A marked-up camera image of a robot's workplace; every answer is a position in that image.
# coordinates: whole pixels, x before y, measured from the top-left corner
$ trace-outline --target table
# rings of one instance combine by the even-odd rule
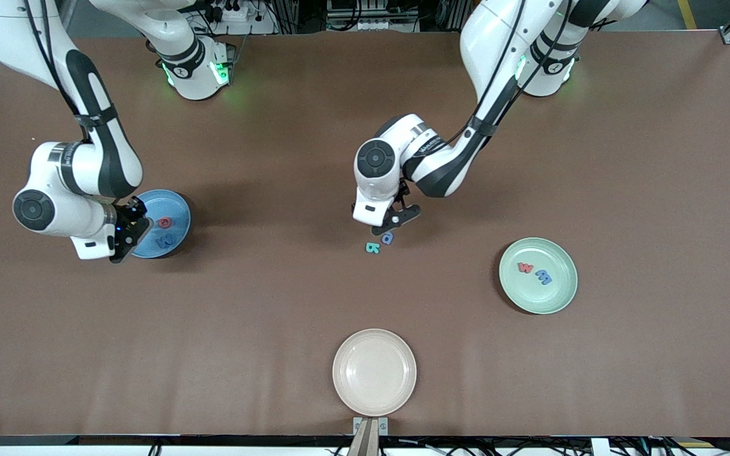
[[[415,352],[399,435],[730,435],[730,46],[590,34],[524,96],[454,196],[379,255],[350,218],[357,147],[398,113],[443,136],[475,103],[455,34],[251,37],[234,86],[186,101],[139,39],[81,41],[144,163],[194,211],[165,260],[81,262],[11,216],[33,148],[78,132],[0,68],[0,434],[350,432],[342,341]],[[570,252],[579,292],[527,315],[504,247]]]

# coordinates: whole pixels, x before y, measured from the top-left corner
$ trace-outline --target yellow floor line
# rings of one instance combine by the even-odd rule
[[[698,24],[695,23],[695,17],[692,15],[692,8],[689,7],[689,0],[677,0],[677,5],[681,9],[681,15],[683,15],[683,23],[686,24],[686,29],[697,29]]]

